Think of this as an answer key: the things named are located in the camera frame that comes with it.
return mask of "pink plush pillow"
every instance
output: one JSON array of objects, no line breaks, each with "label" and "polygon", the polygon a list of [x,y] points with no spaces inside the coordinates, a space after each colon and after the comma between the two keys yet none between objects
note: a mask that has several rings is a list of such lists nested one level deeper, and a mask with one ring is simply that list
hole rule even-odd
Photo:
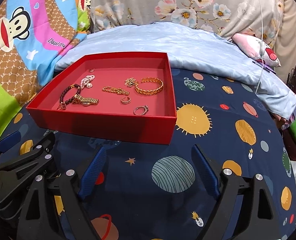
[{"label": "pink plush pillow", "polygon": [[[235,33],[232,36],[233,41],[248,57],[261,62],[261,39],[254,36]],[[280,61],[275,52],[266,44],[262,43],[262,58],[264,64],[270,67],[280,67]]]}]

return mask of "yellow sun print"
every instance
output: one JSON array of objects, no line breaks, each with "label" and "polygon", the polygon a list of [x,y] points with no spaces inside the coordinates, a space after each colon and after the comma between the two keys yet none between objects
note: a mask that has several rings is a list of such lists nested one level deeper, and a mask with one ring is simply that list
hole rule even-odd
[{"label": "yellow sun print", "polygon": [[195,135],[207,134],[212,128],[211,118],[208,118],[207,111],[203,110],[203,107],[193,104],[183,104],[182,107],[178,107],[177,110],[177,130],[183,129],[182,132],[186,132]]}]

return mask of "orange star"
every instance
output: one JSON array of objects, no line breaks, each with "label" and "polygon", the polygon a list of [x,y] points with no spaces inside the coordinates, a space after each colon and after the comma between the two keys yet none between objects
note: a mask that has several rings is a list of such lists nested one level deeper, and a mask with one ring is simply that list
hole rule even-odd
[{"label": "orange star", "polygon": [[129,158],[129,157],[128,157],[128,159],[129,159],[129,160],[125,161],[125,163],[130,163],[130,166],[131,166],[132,164],[135,164],[135,158]]}]

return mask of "light blue blanket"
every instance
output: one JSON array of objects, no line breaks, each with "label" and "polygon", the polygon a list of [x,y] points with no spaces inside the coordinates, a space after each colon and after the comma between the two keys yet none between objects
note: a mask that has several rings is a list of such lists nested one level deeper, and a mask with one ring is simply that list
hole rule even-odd
[{"label": "light blue blanket", "polygon": [[[236,45],[214,33],[170,22],[124,25],[90,34],[57,62],[56,70],[84,55],[121,51],[166,52],[172,68],[231,78],[253,90],[261,74],[261,67]],[[257,96],[272,113],[287,120],[296,115],[296,95],[272,72],[263,71]]]}]

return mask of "monkey print blanket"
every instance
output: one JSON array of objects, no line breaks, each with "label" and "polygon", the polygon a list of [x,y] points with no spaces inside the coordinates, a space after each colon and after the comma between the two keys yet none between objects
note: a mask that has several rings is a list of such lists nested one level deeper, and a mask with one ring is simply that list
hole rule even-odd
[{"label": "monkey print blanket", "polygon": [[0,5],[0,135],[86,37],[90,0],[4,0]]}]

